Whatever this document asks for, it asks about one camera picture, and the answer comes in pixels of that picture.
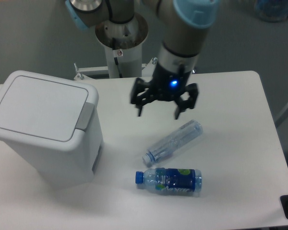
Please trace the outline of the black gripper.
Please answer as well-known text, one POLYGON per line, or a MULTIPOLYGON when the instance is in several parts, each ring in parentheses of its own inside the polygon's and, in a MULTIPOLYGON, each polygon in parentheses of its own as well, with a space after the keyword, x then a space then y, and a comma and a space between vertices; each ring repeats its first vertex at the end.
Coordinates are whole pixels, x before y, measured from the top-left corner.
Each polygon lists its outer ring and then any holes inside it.
POLYGON ((138 109, 138 117, 141 116, 143 107, 155 100, 174 101, 177 108, 174 112, 175 119, 187 109, 195 107, 199 95, 197 83, 187 84, 190 71, 186 71, 184 64, 178 64, 174 71, 169 71, 157 63, 150 82, 142 78, 136 78, 130 93, 130 103, 138 109), (187 92, 188 98, 181 96, 187 92))

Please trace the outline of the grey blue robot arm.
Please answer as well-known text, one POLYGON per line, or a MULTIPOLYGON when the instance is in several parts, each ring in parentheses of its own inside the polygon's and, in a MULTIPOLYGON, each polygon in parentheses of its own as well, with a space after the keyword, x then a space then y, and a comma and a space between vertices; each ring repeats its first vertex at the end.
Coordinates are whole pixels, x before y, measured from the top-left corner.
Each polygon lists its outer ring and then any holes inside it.
POLYGON ((210 27, 217 0, 145 0, 142 16, 133 0, 67 0, 77 27, 94 28, 104 47, 111 78, 134 78, 130 102, 138 110, 153 101, 174 101, 175 117, 193 109, 199 94, 191 75, 210 27), (142 46, 157 28, 163 35, 150 81, 142 79, 142 46))

